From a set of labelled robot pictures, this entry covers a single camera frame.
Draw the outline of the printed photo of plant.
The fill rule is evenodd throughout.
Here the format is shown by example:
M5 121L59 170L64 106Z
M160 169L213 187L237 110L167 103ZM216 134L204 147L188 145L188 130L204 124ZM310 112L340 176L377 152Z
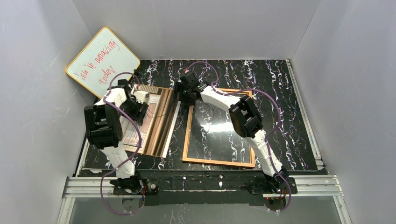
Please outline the printed photo of plant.
M139 137L130 122L121 117L123 128L122 145L128 152L137 152L148 156L166 158L175 126L180 102L173 89L135 84L137 91L150 93L148 109L143 124L137 124L141 137L141 147L138 147Z

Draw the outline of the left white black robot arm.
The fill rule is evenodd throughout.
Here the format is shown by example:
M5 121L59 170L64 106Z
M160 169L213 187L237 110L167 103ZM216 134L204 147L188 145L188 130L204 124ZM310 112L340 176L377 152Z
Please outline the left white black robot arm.
M122 145L124 116L134 126L141 125L149 107L149 93L136 90L125 80L118 80L97 103L84 108L86 136L91 145L105 154L119 179L136 174L135 165Z

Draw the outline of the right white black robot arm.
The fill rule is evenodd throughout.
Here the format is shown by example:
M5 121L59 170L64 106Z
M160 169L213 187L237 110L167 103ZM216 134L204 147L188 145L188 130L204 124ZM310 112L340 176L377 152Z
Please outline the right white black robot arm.
M192 72L176 82L174 90L182 103L194 105L201 101L226 111L235 132L244 138L258 157L267 182L274 191L284 185L289 174L268 143L269 134L263 129L262 116L250 96L238 97L207 83L201 83Z

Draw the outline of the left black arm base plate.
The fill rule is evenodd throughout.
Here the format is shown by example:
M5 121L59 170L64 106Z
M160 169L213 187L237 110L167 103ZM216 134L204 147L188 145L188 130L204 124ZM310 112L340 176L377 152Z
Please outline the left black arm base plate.
M136 179L136 176L129 179L111 180L114 195L157 195L159 182L157 179Z

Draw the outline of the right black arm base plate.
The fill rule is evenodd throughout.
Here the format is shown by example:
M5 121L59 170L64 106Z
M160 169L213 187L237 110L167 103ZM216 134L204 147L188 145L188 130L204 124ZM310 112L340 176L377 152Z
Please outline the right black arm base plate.
M247 189L250 193L257 194L281 194L287 189L283 180L280 180L280 184L276 185L265 177L253 177L250 178L247 183Z

